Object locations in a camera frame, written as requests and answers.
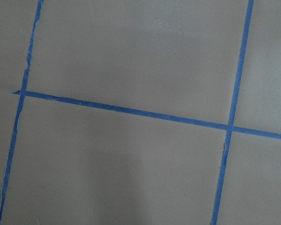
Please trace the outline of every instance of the horizontal blue line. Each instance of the horizontal blue line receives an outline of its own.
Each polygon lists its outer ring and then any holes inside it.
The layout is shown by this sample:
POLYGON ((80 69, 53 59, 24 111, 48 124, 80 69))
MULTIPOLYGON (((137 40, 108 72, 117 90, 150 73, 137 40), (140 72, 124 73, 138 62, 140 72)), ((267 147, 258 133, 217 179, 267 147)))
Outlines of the horizontal blue line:
POLYGON ((238 133, 243 133, 243 134, 270 137, 270 138, 275 138, 275 139, 281 140, 281 134, 262 131, 262 130, 254 130, 254 129, 243 128, 243 127, 233 127, 233 131, 238 132, 238 133))
MULTIPOLYGON (((19 93, 20 93, 19 90, 14 92, 14 94, 17 94, 17 95, 19 93)), ((125 108, 125 107, 120 107, 120 106, 115 106, 115 105, 107 105, 107 104, 102 104, 102 103, 97 103, 97 102, 89 102, 89 101, 84 101, 84 100, 68 98, 68 97, 57 97, 57 96, 46 95, 43 93, 38 93, 38 92, 33 92, 33 91, 26 91, 25 95, 29 96, 29 97, 34 97, 34 98, 49 99, 49 100, 54 100, 54 101, 58 101, 58 102, 70 103, 70 104, 74 104, 74 105, 82 105, 82 106, 88 106, 88 107, 92 107, 92 108, 116 111, 116 112, 120 112, 120 113, 128 113, 128 114, 146 116, 146 117, 157 118, 157 119, 162 119, 162 120, 170 120, 170 121, 174 121, 174 122, 193 124, 193 125, 197 125, 197 126, 216 128, 216 129, 220 129, 220 130, 226 130, 226 128, 227 128, 226 125, 220 124, 220 123, 212 123, 212 122, 203 121, 203 120, 195 120, 195 119, 190 119, 190 118, 171 116, 171 115, 166 115, 166 114, 161 114, 161 113, 156 113, 156 112, 147 112, 147 111, 138 110, 138 109, 130 109, 130 108, 125 108)))

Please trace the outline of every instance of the gray floor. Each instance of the gray floor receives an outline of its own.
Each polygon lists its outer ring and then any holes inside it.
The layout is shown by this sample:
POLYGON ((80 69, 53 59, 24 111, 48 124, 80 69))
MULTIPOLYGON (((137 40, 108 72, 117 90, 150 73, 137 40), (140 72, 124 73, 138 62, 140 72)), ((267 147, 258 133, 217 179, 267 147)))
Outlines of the gray floor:
MULTIPOLYGON (((0 198, 37 1, 0 1, 0 198)), ((44 1, 27 90, 227 124, 247 1, 44 1)), ((281 134, 281 0, 254 3, 234 125, 281 134)), ((226 130, 26 97, 3 225, 209 225, 226 130)), ((281 224, 281 140, 233 132, 218 225, 281 224)))

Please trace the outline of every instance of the floor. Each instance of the floor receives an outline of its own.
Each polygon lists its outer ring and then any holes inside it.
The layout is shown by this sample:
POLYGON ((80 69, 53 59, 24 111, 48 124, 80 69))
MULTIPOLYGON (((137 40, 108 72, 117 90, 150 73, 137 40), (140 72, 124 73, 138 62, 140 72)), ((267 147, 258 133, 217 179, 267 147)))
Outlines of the floor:
POLYGON ((281 224, 281 0, 0 0, 23 224, 281 224))

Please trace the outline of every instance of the vertical blue line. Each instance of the vertical blue line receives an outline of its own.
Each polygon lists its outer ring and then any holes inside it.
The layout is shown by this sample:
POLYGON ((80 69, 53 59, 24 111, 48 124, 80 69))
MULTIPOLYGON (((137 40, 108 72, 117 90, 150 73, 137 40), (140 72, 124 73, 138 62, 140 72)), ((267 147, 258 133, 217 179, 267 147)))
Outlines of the vertical blue line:
POLYGON ((225 172, 226 172, 226 163, 227 163, 227 157, 228 157, 230 141, 231 141, 231 136, 232 136, 240 81, 241 81, 242 72, 243 72, 244 56, 245 56, 245 50, 246 50, 247 40, 248 40, 248 35, 249 35, 249 27, 250 27, 253 4, 254 4, 254 0, 248 1, 248 7, 247 7, 245 22, 244 22, 243 38, 242 38, 242 43, 241 43, 241 48, 240 48, 240 53, 239 53, 237 72, 236 72, 236 77, 235 77, 235 83, 234 83, 234 89, 233 89, 233 95, 232 95, 232 101, 231 101, 231 107, 230 107, 230 113, 229 113, 229 119, 228 119, 228 125, 227 125, 226 137, 225 137, 225 151, 223 152, 223 155, 222 155, 220 174, 219 174, 218 185, 217 185, 215 201, 214 201, 214 211, 213 211, 212 219, 211 219, 212 225, 216 225, 217 217, 218 217, 219 209, 220 209, 222 189, 223 189, 225 172))
POLYGON ((31 58, 32 58, 32 49, 33 49, 33 43, 34 43, 34 33, 36 30, 37 22, 39 21, 39 18, 41 15, 42 4, 43 4, 43 0, 39 0, 37 3, 37 11, 36 11, 36 15, 35 15, 34 23, 33 23, 33 28, 32 28, 31 37, 30 37, 30 44, 29 44, 27 58, 26 58, 27 67, 24 70, 23 81, 22 81, 22 86, 21 86, 21 91, 20 91, 20 96, 19 96, 19 101, 18 101, 18 108, 17 108, 17 112, 15 115, 15 123, 14 123, 11 141, 10 141, 10 147, 9 147, 7 163, 6 163, 5 173, 4 173, 4 179, 3 179, 3 184, 2 184, 2 191, 1 191, 0 224, 1 224, 1 220, 2 220, 2 213, 3 213, 4 202, 5 202, 5 197, 6 197, 7 187, 8 187, 8 180, 9 180, 9 175, 10 175, 10 170, 11 170, 11 164, 13 161, 13 156, 14 156, 14 151, 15 151, 15 143, 16 143, 17 134, 18 134, 18 124, 19 124, 21 111, 23 109, 25 92, 26 92, 26 88, 27 88, 28 75, 29 75, 29 71, 30 71, 31 58))

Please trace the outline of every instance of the blue tape strip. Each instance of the blue tape strip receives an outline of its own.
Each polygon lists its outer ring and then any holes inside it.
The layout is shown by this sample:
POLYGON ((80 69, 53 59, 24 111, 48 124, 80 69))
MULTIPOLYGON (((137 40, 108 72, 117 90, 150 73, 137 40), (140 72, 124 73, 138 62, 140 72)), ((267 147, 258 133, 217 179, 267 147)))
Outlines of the blue tape strip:
POLYGON ((247 7, 245 22, 244 22, 243 38, 242 38, 242 43, 241 43, 241 48, 240 48, 240 53, 239 53, 237 72, 236 72, 236 77, 235 77, 235 83, 234 83, 234 89, 233 89, 233 95, 232 95, 232 101, 231 101, 231 107, 230 107, 230 113, 229 113, 229 119, 228 119, 228 125, 227 125, 227 132, 226 132, 226 137, 225 137, 226 147, 225 147, 225 151, 223 152, 223 156, 222 156, 220 174, 219 174, 219 179, 218 179, 218 186, 217 186, 215 201, 214 201, 214 210, 213 210, 212 219, 211 219, 212 225, 216 225, 216 223, 217 223, 217 217, 218 217, 220 203, 221 203, 222 189, 223 189, 225 171, 226 171, 226 163, 227 163, 227 157, 228 157, 230 141, 231 141, 231 136, 232 136, 233 123, 234 123, 234 118, 235 118, 235 113, 236 113, 240 81, 241 81, 242 72, 243 72, 245 50, 246 50, 247 40, 248 40, 248 35, 249 35, 249 27, 250 27, 253 4, 254 4, 254 0, 248 1, 248 7, 247 7))
POLYGON ((254 129, 248 129, 243 127, 233 127, 233 132, 262 136, 262 137, 269 137, 269 138, 275 138, 281 140, 281 134, 267 132, 267 131, 254 130, 254 129))
POLYGON ((120 107, 120 106, 115 106, 115 105, 107 105, 107 104, 102 104, 102 103, 97 103, 97 102, 89 102, 89 101, 84 101, 84 100, 68 98, 68 97, 57 97, 57 96, 46 95, 46 94, 37 93, 37 92, 33 92, 33 91, 26 91, 26 96, 42 98, 42 99, 49 99, 49 100, 54 100, 54 101, 58 101, 58 102, 70 103, 70 104, 74 104, 74 105, 83 105, 83 106, 88 106, 88 107, 92 107, 92 108, 105 109, 105 110, 116 111, 116 112, 121 112, 121 113, 128 113, 128 114, 133 114, 133 115, 152 117, 152 118, 157 118, 157 119, 162 119, 162 120, 170 120, 170 121, 174 121, 174 122, 193 124, 193 125, 202 126, 202 127, 216 128, 216 129, 220 129, 220 130, 227 129, 226 125, 220 124, 220 123, 212 123, 212 122, 208 122, 208 121, 195 120, 195 119, 189 119, 189 118, 178 117, 178 116, 171 116, 171 115, 166 115, 166 114, 161 114, 161 113, 156 113, 156 112, 147 112, 147 111, 138 110, 138 109, 130 109, 130 108, 125 108, 125 107, 120 107))
POLYGON ((2 220, 2 213, 3 213, 4 202, 5 202, 5 197, 6 197, 7 187, 8 187, 8 180, 9 180, 9 175, 10 175, 11 164, 13 161, 13 155, 14 155, 14 151, 15 151, 15 143, 16 143, 17 133, 18 133, 19 119, 20 119, 22 108, 23 108, 25 92, 26 92, 26 88, 27 88, 27 81, 28 81, 28 75, 29 75, 29 71, 30 71, 32 49, 33 49, 33 43, 34 43, 34 33, 36 30, 37 22, 39 21, 39 18, 41 15, 42 4, 43 4, 43 0, 39 0, 37 3, 37 11, 36 11, 36 15, 35 15, 34 23, 33 23, 33 28, 32 28, 31 37, 30 37, 30 44, 29 44, 27 58, 26 58, 27 67, 24 71, 22 86, 21 86, 21 90, 19 92, 20 96, 19 96, 19 101, 18 101, 18 108, 17 108, 17 112, 15 115, 15 123, 14 123, 12 138, 10 141, 10 147, 9 147, 9 152, 8 152, 8 157, 7 157, 7 164, 6 164, 5 174, 4 174, 3 184, 2 184, 1 206, 0 206, 0 224, 1 224, 1 220, 2 220))

